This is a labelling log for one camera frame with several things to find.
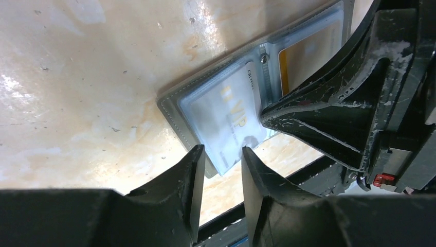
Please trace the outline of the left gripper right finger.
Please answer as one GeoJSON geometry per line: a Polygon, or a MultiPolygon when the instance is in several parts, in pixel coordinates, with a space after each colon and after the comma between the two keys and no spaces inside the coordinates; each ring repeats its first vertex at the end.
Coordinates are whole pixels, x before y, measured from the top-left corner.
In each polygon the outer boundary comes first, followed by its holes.
{"type": "Polygon", "coordinates": [[[250,246],[435,246],[435,195],[318,197],[242,149],[250,246]]]}

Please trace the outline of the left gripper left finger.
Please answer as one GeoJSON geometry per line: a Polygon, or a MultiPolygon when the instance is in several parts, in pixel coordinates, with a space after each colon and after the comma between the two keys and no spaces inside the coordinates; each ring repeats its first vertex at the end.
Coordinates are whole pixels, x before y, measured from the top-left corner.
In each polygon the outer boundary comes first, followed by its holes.
{"type": "Polygon", "coordinates": [[[203,145],[121,195],[111,189],[1,191],[1,246],[192,246],[198,239],[203,145]]]}

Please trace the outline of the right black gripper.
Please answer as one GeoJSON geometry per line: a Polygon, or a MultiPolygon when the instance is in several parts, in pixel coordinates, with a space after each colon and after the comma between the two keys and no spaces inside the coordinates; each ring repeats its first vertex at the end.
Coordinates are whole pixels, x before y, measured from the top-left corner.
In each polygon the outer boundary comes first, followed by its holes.
{"type": "Polygon", "coordinates": [[[263,126],[351,170],[384,132],[363,190],[435,191],[435,1],[354,1],[302,28],[281,50],[281,94],[263,126]]]}

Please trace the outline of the silver VIP card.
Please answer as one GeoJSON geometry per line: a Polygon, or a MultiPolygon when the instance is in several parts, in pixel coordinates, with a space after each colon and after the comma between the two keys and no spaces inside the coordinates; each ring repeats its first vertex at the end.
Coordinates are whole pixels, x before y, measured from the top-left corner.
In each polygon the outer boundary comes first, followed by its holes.
{"type": "Polygon", "coordinates": [[[254,149],[272,135],[259,121],[262,103],[252,61],[225,69],[180,105],[219,175],[241,159],[243,147],[254,149]]]}

